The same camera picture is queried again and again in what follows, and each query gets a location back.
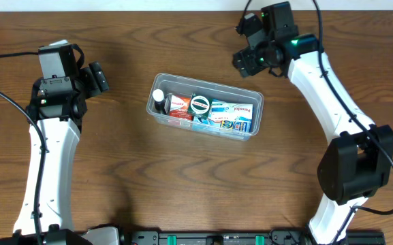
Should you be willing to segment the white Panadol box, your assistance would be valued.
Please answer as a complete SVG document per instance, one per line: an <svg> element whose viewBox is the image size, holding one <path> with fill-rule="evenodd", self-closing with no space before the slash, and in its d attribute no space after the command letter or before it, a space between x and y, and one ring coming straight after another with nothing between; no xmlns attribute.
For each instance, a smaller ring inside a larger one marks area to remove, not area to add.
<svg viewBox="0 0 393 245"><path fill-rule="evenodd" d="M251 122L253 105L248 103L212 102L209 119L219 123L224 120Z"/></svg>

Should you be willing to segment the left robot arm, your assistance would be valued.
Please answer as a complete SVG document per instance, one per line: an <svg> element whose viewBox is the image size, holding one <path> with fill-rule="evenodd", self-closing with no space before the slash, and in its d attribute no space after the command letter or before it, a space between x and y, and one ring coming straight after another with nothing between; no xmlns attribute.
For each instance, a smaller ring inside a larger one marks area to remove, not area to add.
<svg viewBox="0 0 393 245"><path fill-rule="evenodd" d="M39 48L43 76L34 84L26 113L31 156L27 187L13 234L0 244L119 244L112 225L74 231L71 183L86 100L109 89L99 63L87 67L80 48L66 40Z"/></svg>

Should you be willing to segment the dark bottle white cap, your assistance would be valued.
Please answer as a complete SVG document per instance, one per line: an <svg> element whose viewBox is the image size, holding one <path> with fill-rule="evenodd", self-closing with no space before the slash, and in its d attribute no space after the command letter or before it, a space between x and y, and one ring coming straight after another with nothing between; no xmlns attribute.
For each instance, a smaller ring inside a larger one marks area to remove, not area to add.
<svg viewBox="0 0 393 245"><path fill-rule="evenodd" d="M161 113L165 114L165 104L166 104L166 96L161 89L155 89L152 93L152 98L154 100L155 109Z"/></svg>

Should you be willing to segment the green Zam-Buk box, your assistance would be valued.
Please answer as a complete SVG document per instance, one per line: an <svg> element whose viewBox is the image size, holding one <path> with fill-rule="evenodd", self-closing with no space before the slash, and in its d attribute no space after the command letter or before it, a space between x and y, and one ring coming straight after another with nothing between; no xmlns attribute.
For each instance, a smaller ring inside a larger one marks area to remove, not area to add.
<svg viewBox="0 0 393 245"><path fill-rule="evenodd" d="M207 119L213 100L210 97L193 93L189 102L187 113L202 119Z"/></svg>

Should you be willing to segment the red Panadol box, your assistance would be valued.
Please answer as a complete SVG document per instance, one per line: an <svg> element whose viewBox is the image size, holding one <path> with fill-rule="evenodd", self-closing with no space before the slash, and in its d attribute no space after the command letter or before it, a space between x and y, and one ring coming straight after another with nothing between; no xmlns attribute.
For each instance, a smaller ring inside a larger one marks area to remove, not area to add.
<svg viewBox="0 0 393 245"><path fill-rule="evenodd" d="M183 95L168 94L165 103L166 114L171 117L193 120L188 113L191 98Z"/></svg>

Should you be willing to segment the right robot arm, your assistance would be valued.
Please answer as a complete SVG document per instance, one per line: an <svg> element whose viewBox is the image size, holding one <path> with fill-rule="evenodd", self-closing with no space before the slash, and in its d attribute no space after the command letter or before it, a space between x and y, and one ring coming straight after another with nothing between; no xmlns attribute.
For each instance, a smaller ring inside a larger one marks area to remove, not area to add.
<svg viewBox="0 0 393 245"><path fill-rule="evenodd" d="M377 126L353 101L331 68L322 34L300 34L288 2L243 12L238 34L247 47L233 56L242 77L267 71L304 96L328 143L318 165L323 196L301 244L384 244L376 231L348 231L367 200L393 174L393 130Z"/></svg>

